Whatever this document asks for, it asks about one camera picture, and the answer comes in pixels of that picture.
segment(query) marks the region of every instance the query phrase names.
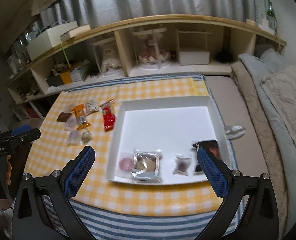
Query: mattress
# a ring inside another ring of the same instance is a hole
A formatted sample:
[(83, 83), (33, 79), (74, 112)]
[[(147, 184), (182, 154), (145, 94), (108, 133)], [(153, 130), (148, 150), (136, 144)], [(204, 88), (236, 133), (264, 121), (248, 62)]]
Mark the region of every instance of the mattress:
[(206, 83), (216, 100), (225, 124), (239, 124), (246, 128), (244, 136), (232, 141), (240, 172), (243, 175), (254, 177), (259, 177), (262, 173), (268, 173), (246, 103), (234, 79), (222, 76), (208, 76)]

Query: blue textured grip pad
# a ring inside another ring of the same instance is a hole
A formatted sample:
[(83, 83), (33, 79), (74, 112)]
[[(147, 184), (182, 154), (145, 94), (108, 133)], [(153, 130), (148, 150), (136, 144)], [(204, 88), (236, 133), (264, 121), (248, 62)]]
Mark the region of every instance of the blue textured grip pad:
[(79, 188), (94, 163), (94, 159), (94, 149), (90, 147), (65, 181), (65, 196), (67, 198), (77, 195)]
[(228, 195), (228, 181), (202, 147), (197, 152), (197, 160), (217, 197), (226, 198)]
[(12, 132), (11, 132), (11, 136), (17, 135), (19, 133), (27, 132), (27, 131), (30, 131), (30, 130), (31, 130), (31, 126), (26, 124), (24, 126), (20, 126), (18, 128), (13, 129)]

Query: human hand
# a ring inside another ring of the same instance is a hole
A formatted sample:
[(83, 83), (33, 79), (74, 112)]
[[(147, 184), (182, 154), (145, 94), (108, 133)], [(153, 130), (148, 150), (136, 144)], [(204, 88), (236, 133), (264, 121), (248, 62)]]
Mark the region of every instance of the human hand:
[(6, 167), (6, 184), (9, 186), (11, 184), (11, 171), (12, 171), (12, 166), (11, 163), (9, 163), (9, 159), (11, 158), (11, 155), (7, 156), (7, 167)]

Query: pink round candy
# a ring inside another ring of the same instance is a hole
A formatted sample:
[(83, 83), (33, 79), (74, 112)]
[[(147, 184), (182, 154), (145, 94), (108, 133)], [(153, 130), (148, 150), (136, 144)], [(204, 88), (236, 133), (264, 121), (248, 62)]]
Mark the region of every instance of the pink round candy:
[(123, 158), (119, 162), (119, 168), (122, 171), (131, 171), (132, 167), (133, 167), (133, 159), (131, 159), (131, 158)]

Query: gray curtain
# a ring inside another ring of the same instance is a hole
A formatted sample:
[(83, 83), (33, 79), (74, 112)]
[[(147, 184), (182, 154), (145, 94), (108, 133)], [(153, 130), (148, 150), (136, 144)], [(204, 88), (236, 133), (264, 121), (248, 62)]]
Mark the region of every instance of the gray curtain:
[(161, 14), (197, 14), (244, 22), (255, 18), (254, 0), (58, 0), (40, 13), (41, 29), (61, 20), (91, 28)]

